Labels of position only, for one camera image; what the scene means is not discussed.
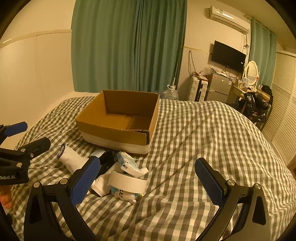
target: metal screw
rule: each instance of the metal screw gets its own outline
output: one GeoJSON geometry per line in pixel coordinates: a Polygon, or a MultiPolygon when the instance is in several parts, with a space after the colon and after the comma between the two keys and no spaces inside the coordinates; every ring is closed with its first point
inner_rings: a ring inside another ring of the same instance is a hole
{"type": "Polygon", "coordinates": [[[259,183],[255,183],[255,188],[257,188],[257,189],[261,189],[261,185],[259,184],[259,183]]]}
{"type": "Polygon", "coordinates": [[[63,178],[62,180],[60,180],[61,184],[66,184],[67,182],[68,182],[68,179],[66,179],[66,178],[63,178]]]}
{"type": "Polygon", "coordinates": [[[33,187],[37,188],[37,187],[39,187],[39,185],[40,185],[39,182],[35,182],[34,185],[33,185],[33,187]]]}
{"type": "Polygon", "coordinates": [[[234,186],[234,185],[235,185],[235,181],[233,181],[233,180],[228,180],[228,181],[227,181],[227,184],[228,184],[229,186],[234,186]]]}

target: checkered bedsheet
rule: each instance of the checkered bedsheet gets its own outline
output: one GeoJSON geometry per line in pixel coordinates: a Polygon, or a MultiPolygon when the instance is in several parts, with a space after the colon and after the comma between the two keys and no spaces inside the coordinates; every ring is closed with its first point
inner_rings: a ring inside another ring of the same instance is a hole
{"type": "MultiPolygon", "coordinates": [[[[85,142],[75,117],[93,97],[65,100],[40,120],[17,147],[42,137],[51,148],[33,159],[30,180],[14,185],[13,228],[23,239],[26,203],[34,182],[44,185],[69,177],[57,159],[66,143],[88,157],[96,147],[85,142]]],[[[214,170],[239,185],[260,183],[267,200],[271,237],[276,240],[296,212],[296,182],[260,131],[243,115],[220,102],[161,100],[151,151],[137,161],[149,173],[146,195],[136,204],[88,192],[78,211],[100,240],[195,240],[218,207],[213,205],[194,172],[204,157],[214,170]]],[[[58,205],[54,210],[65,234],[71,237],[58,205]]],[[[224,236],[230,234],[238,208],[224,236]]]]}

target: flat screen tv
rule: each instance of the flat screen tv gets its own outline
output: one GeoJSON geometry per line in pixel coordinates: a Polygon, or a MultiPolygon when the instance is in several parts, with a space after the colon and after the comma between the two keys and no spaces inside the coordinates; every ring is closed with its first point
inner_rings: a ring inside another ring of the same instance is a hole
{"type": "Polygon", "coordinates": [[[244,70],[246,55],[226,44],[215,41],[212,61],[231,68],[239,73],[244,70]]]}

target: white wall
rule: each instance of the white wall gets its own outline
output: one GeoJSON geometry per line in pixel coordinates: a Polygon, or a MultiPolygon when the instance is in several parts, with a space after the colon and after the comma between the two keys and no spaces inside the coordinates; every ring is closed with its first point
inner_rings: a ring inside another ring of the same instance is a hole
{"type": "MultiPolygon", "coordinates": [[[[226,26],[222,23],[216,22],[209,18],[209,8],[211,6],[221,8],[230,12],[241,19],[249,21],[244,17],[244,14],[237,9],[234,9],[226,4],[216,0],[188,0],[187,7],[187,22],[185,44],[189,48],[184,48],[183,58],[180,70],[180,77],[178,83],[178,93],[180,100],[185,100],[189,87],[189,73],[188,73],[188,51],[191,50],[194,65],[197,72],[200,72],[208,64],[224,70],[224,66],[211,62],[211,55],[205,52],[212,53],[215,40],[229,45],[239,51],[243,50],[244,36],[241,32],[226,26]]],[[[248,45],[251,45],[251,33],[247,35],[248,45]]],[[[237,76],[237,72],[231,70],[231,76],[237,76]]]]}
{"type": "MultiPolygon", "coordinates": [[[[74,91],[71,33],[26,38],[0,49],[0,123],[26,121],[31,128],[48,106],[74,91]]],[[[7,138],[14,148],[24,135],[7,138]]]]}
{"type": "Polygon", "coordinates": [[[277,51],[284,51],[284,48],[279,43],[276,43],[276,50],[277,51]]]}
{"type": "MultiPolygon", "coordinates": [[[[0,40],[0,124],[26,121],[31,128],[74,91],[74,5],[75,0],[31,0],[8,26],[0,40]]],[[[14,148],[23,135],[7,138],[1,147],[14,148]]]]}
{"type": "Polygon", "coordinates": [[[0,42],[34,32],[71,29],[75,0],[31,0],[13,19],[0,42]]]}

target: air conditioner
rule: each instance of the air conditioner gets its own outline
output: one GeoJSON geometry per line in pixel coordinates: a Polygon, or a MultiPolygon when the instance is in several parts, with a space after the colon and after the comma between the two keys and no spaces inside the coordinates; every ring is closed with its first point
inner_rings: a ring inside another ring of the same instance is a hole
{"type": "Polygon", "coordinates": [[[250,23],[220,8],[211,6],[210,18],[231,26],[244,34],[250,32],[250,23]]]}

